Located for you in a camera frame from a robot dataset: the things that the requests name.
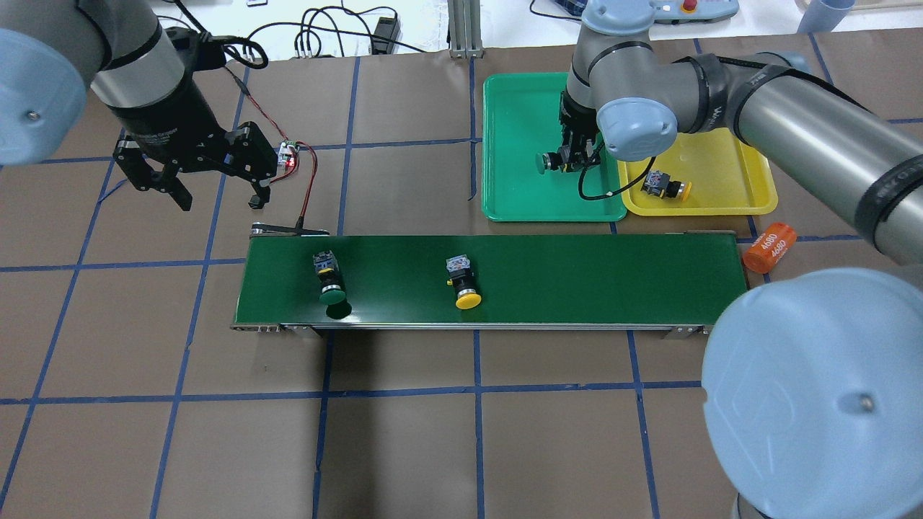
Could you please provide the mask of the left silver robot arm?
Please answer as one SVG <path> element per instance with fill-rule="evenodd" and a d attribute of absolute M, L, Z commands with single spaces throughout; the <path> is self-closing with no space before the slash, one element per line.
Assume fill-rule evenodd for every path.
<path fill-rule="evenodd" d="M 222 128 L 193 79 L 228 57 L 266 68 L 253 40 L 166 30 L 145 1 L 4 1 L 1 50 L 5 167 L 55 154 L 94 92 L 125 129 L 112 157 L 136 190 L 188 211 L 180 175 L 217 171 L 253 187 L 252 208 L 270 200 L 273 145 L 255 123 Z"/>

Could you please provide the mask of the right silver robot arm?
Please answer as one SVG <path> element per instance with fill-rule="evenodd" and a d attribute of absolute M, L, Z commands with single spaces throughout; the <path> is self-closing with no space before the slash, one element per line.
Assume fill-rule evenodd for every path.
<path fill-rule="evenodd" d="M 570 124 L 618 159 L 726 127 L 772 164 L 802 241 L 728 309 L 703 414 L 735 518 L 921 516 L 921 11 L 890 30 L 666 42 L 650 1 L 591 1 Z"/>

